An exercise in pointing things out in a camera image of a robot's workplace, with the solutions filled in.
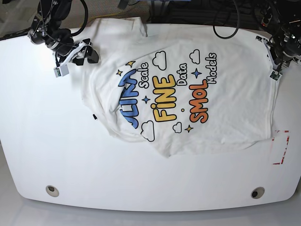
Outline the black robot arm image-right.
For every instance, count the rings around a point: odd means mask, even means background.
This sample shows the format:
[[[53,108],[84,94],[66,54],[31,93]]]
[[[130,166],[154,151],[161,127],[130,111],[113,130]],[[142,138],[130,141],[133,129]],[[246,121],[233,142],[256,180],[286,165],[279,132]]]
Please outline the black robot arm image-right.
[[[259,27],[271,34],[267,44],[273,62],[288,67],[301,57],[301,2],[299,0],[257,0],[252,12],[258,8],[263,15]]]

